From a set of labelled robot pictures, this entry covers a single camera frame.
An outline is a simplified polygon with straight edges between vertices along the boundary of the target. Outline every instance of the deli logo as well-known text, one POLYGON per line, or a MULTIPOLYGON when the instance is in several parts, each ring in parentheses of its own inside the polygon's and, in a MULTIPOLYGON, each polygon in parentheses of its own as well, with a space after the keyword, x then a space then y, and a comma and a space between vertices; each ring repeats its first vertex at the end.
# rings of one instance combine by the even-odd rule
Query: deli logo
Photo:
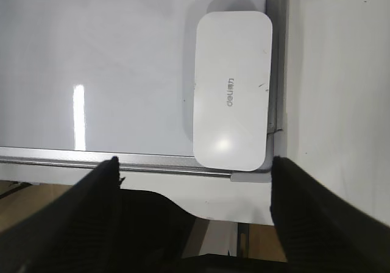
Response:
POLYGON ((233 93, 234 93, 234 78, 230 78, 227 82, 227 100, 226 104, 228 107, 233 106, 233 93))

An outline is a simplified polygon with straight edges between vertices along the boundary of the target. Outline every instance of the white eraser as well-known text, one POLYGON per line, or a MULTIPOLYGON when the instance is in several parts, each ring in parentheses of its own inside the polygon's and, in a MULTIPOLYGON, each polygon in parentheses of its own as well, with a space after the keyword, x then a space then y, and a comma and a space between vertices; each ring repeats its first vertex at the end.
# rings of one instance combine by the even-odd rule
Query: white eraser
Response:
POLYGON ((264 162, 272 24, 261 12, 213 12, 197 27, 194 156, 208 168, 264 162))

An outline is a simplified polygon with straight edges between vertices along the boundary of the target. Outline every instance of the white surface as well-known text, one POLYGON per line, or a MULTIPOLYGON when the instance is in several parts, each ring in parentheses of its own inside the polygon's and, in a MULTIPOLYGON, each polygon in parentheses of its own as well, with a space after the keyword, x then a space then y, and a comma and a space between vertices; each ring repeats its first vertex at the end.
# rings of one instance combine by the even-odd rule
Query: white surface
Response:
POLYGON ((194 155, 208 167, 264 162, 272 24, 261 12, 213 12, 197 27, 194 155))
POLYGON ((196 26, 264 1, 0 0, 0 146, 192 155, 196 26))
POLYGON ((286 155, 390 225, 390 0, 290 0, 286 155))

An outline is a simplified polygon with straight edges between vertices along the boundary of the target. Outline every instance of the white wall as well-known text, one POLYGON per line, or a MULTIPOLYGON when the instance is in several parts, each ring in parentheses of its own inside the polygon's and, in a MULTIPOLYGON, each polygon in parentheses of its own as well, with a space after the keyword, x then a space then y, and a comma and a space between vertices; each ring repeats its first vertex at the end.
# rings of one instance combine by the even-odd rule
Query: white wall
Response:
POLYGON ((286 155, 390 224, 390 0, 290 0, 286 155))

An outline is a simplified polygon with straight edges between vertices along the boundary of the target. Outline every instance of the whiteboard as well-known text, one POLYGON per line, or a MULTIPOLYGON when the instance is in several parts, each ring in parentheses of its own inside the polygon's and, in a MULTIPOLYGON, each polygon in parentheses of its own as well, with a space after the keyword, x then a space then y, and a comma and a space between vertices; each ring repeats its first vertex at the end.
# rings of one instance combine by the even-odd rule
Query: whiteboard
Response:
POLYGON ((193 155, 196 26, 265 0, 0 0, 0 146, 193 155))

